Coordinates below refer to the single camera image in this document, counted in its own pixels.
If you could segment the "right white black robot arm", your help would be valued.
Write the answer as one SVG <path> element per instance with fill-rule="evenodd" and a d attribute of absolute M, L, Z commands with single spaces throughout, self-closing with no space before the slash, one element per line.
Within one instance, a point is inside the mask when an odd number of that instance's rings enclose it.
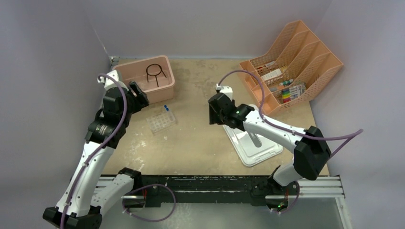
<path fill-rule="evenodd" d="M 280 194 L 293 181 L 316 180 L 331 156 L 322 132 L 314 126 L 303 129 L 261 117 L 257 108 L 246 104 L 236 106 L 224 93 L 215 94 L 208 104 L 210 124 L 247 132 L 256 145 L 260 135 L 293 153 L 293 161 L 279 166 L 269 178 L 268 188 L 274 194 Z"/>

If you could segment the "clear well plate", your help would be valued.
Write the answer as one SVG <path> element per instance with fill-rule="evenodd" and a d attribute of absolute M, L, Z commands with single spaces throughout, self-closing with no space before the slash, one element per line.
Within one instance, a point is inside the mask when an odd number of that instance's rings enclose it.
<path fill-rule="evenodd" d="M 174 114 L 170 110 L 148 117 L 146 120 L 153 134 L 165 130 L 177 123 Z"/>

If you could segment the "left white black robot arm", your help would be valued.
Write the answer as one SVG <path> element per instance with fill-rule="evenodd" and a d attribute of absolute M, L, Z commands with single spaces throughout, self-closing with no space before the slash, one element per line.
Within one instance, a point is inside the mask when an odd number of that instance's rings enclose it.
<path fill-rule="evenodd" d="M 106 93 L 94 121 L 88 126 L 78 166 L 63 196 L 43 213 L 43 219 L 58 229 L 97 229 L 122 195 L 137 195 L 142 190 L 141 180 L 135 178 L 139 173 L 124 168 L 112 184 L 95 192 L 131 116 L 149 105 L 140 87 L 135 82 L 124 83 L 117 70 L 100 74 L 97 81 Z"/>

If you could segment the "white plastic bin lid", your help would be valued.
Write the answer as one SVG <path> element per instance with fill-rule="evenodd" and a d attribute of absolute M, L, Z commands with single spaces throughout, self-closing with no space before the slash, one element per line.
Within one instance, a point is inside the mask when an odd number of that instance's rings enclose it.
<path fill-rule="evenodd" d="M 283 146 L 257 135 L 261 146 L 256 147 L 247 132 L 239 129 L 232 129 L 226 125 L 223 128 L 229 137 L 237 155 L 246 167 L 255 166 L 271 157 L 280 154 Z"/>

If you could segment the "pink plastic bin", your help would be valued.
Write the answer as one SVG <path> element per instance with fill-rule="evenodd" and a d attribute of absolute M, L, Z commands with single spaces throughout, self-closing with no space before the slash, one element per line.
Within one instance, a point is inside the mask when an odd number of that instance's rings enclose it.
<path fill-rule="evenodd" d="M 175 78 L 165 55 L 118 64 L 112 69 L 121 73 L 125 84 L 135 81 L 151 104 L 174 98 Z"/>

